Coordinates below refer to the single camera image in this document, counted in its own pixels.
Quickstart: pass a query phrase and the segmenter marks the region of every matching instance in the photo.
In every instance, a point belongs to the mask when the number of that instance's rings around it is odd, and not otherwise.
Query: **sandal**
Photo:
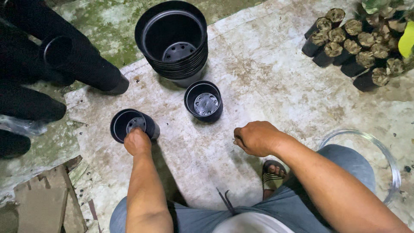
[[[269,171],[269,167],[271,165],[274,165],[276,167],[276,170],[271,173]],[[263,164],[262,169],[262,185],[263,190],[270,189],[270,190],[276,190],[279,188],[282,183],[283,179],[286,176],[286,169],[283,167],[283,165],[275,160],[267,160]]]

